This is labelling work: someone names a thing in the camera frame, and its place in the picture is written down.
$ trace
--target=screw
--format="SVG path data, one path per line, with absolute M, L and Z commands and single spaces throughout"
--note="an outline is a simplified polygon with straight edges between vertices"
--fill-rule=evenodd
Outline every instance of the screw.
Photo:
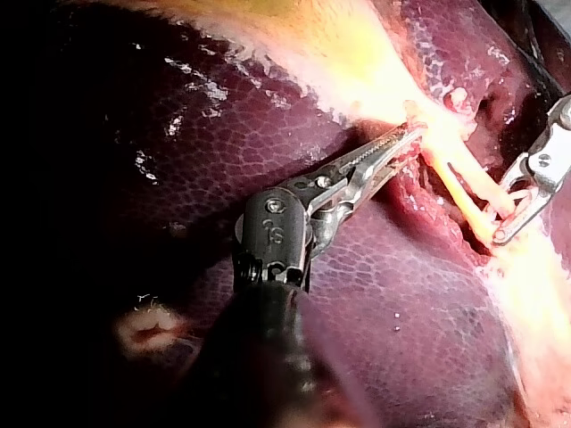
M 503 230 L 498 229 L 493 234 L 493 238 L 496 241 L 503 241 L 504 239 L 506 239 L 506 233 Z
M 551 157 L 549 156 L 549 154 L 544 153 L 544 154 L 539 155 L 539 166 L 540 167 L 542 167 L 542 168 L 549 167 L 550 162 L 551 162 Z
M 329 187 L 331 187 L 333 182 L 331 181 L 331 178 L 329 178 L 329 177 L 319 176 L 315 180 L 315 184 L 318 185 L 318 187 L 320 187 L 321 189 L 328 189 Z
M 271 198 L 266 201 L 266 211 L 272 214 L 281 214 L 286 210 L 284 202 L 278 198 Z

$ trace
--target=metal forceps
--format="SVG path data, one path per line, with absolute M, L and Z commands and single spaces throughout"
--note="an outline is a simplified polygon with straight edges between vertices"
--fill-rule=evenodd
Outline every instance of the metal forceps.
M 493 235 L 495 245 L 511 241 L 561 189 L 571 170 L 571 95 L 560 98 L 548 112 L 547 126 L 528 152 L 520 154 L 504 174 L 500 186 L 509 190 L 518 182 L 536 188 L 532 200 L 505 218 Z
M 256 193 L 237 220 L 235 290 L 280 282 L 309 290 L 310 261 L 338 227 L 406 165 L 404 155 L 425 128 L 400 125 L 308 174 Z

